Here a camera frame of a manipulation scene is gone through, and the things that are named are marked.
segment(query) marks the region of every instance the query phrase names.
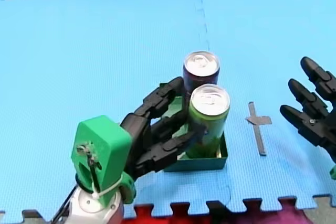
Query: green box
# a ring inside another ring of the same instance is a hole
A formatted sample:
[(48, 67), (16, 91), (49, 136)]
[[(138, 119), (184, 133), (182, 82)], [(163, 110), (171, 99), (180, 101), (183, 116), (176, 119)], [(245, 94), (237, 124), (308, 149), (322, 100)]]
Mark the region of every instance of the green box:
[[(168, 116), (175, 114), (182, 109), (182, 97), (177, 96), (175, 100), (169, 105), (169, 109), (162, 116)], [(182, 126), (173, 136), (179, 136), (186, 133), (186, 127)], [(166, 169), (165, 172), (185, 172), (193, 170), (220, 170), (223, 169), (227, 159), (227, 148), (225, 144), (225, 135), (223, 133), (221, 139), (221, 145), (217, 152), (217, 157), (213, 158), (188, 158), (185, 154), (182, 154), (177, 162)]]

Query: robotic hand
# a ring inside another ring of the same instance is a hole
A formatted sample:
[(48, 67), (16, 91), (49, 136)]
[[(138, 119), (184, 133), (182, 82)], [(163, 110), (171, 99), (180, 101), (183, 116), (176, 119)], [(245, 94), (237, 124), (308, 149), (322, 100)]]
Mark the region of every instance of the robotic hand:
[[(289, 89), (302, 104), (303, 112), (287, 105), (282, 105), (280, 112), (298, 129), (300, 135), (313, 145), (324, 148), (336, 162), (336, 78), (308, 57), (301, 59), (301, 67), (314, 83), (317, 93), (330, 101), (333, 109), (329, 113), (327, 105), (314, 92), (309, 92), (297, 80), (290, 79)], [(335, 170), (330, 172), (333, 179), (336, 179)]]
[(158, 172), (177, 161), (177, 156), (202, 137), (205, 127), (173, 136), (187, 121), (187, 110), (160, 118), (183, 89), (177, 77), (155, 89), (143, 104), (121, 122), (106, 116), (79, 123), (71, 159), (78, 185), (51, 221), (68, 215), (66, 224), (119, 224), (123, 204), (136, 196), (134, 182), (151, 171)]

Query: green can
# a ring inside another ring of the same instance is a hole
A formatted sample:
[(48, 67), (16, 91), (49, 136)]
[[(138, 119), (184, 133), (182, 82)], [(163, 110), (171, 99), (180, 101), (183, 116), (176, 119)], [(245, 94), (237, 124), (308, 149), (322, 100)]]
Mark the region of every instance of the green can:
[(202, 124), (206, 131), (201, 140), (193, 144), (186, 154), (189, 158), (215, 157), (219, 149), (223, 128), (230, 108), (230, 97), (225, 89), (215, 84), (196, 88), (188, 107), (188, 131)]

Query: can lid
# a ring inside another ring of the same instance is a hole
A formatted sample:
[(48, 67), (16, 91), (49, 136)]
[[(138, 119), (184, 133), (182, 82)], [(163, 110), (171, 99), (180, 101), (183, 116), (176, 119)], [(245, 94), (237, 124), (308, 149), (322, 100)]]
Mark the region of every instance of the can lid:
[(194, 108), (205, 115), (221, 115), (230, 107), (230, 97), (225, 89), (215, 84), (204, 84), (191, 95)]
[(184, 66), (195, 76), (211, 76), (219, 69), (219, 59), (210, 52), (193, 52), (185, 58)]

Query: blue foam mat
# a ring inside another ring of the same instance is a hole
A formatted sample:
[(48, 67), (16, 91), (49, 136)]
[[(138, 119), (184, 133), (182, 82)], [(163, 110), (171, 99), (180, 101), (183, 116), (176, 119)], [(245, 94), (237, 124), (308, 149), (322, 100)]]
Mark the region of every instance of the blue foam mat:
[[(37, 209), (50, 219), (71, 190), (70, 151), (78, 122), (106, 114), (120, 121), (158, 83), (181, 74), (196, 50), (219, 55), (219, 83), (232, 98), (226, 124), (229, 159), (222, 171), (150, 173), (137, 183), (137, 204), (171, 214), (171, 202), (190, 202), (190, 214), (219, 200), (244, 211), (279, 197), (315, 207), (331, 195), (331, 159), (280, 115), (296, 105), (289, 78), (309, 85), (299, 60), (310, 56), (336, 72), (334, 0), (10, 0), (0, 2), (0, 209), (3, 223)], [(273, 124), (261, 127), (267, 157), (257, 152), (245, 121), (247, 103)], [(126, 217), (134, 216), (127, 206)]]

